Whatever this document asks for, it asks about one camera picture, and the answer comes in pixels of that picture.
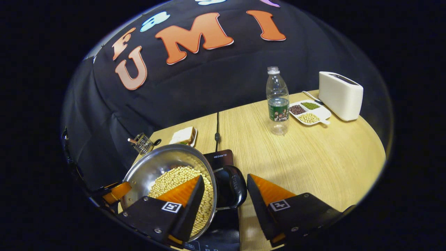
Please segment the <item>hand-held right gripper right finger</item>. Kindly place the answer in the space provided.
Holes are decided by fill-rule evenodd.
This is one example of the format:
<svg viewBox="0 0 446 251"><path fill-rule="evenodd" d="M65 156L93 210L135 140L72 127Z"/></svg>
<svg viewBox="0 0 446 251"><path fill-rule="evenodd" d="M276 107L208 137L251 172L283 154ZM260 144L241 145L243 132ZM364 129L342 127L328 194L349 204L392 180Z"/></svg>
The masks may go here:
<svg viewBox="0 0 446 251"><path fill-rule="evenodd" d="M303 247L353 210L339 211L311 193L294 194L257 175L247 175L247 191L271 247Z"/></svg>

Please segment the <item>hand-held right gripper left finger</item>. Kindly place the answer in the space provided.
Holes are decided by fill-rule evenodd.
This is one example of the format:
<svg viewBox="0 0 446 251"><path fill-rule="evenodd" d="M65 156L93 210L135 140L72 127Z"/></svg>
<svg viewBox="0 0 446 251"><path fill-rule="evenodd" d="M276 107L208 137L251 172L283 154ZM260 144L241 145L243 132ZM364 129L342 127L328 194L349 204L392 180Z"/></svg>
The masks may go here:
<svg viewBox="0 0 446 251"><path fill-rule="evenodd" d="M158 243L184 244L191 238L204 191L199 175L158 198L140 198L117 218Z"/></svg>

